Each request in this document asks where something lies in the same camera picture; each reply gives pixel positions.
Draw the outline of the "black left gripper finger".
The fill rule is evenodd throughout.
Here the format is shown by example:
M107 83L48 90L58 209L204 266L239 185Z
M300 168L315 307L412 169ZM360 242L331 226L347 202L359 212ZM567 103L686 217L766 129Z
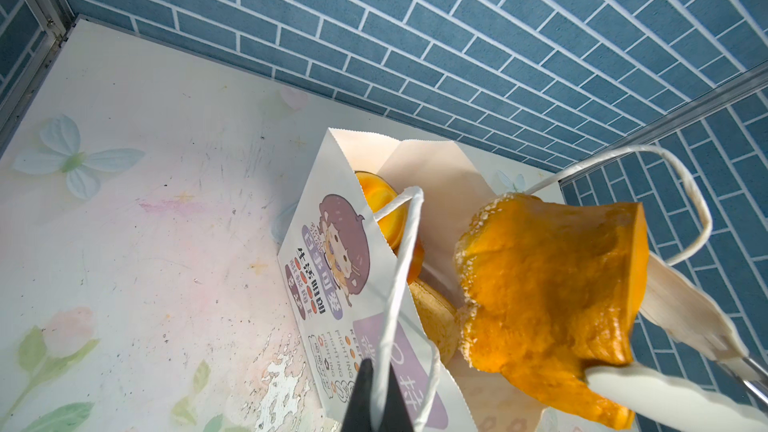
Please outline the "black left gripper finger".
M361 363L350 401L341 422L341 432L371 432L370 398L375 369L367 358ZM401 395L393 367L390 367L384 415L379 431L413 432L413 425Z

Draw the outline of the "white paper bag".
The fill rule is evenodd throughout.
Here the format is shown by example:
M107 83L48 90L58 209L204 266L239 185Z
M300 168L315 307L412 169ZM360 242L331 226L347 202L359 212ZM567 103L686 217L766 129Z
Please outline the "white paper bag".
M557 413L458 349L447 365L422 328L409 284L456 309L465 297L456 246L496 194L457 144L329 130L278 254L327 415L342 422L361 363L374 366L373 430L393 367L414 431L537 431ZM578 429L608 430L563 412Z

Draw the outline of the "large round orange cake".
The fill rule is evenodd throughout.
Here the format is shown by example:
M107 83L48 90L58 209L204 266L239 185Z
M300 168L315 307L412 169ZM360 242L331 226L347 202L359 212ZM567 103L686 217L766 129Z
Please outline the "large round orange cake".
M630 427L634 413L591 391L586 370L632 362L649 258L640 203L497 197L474 215L454 254L464 359L546 406Z

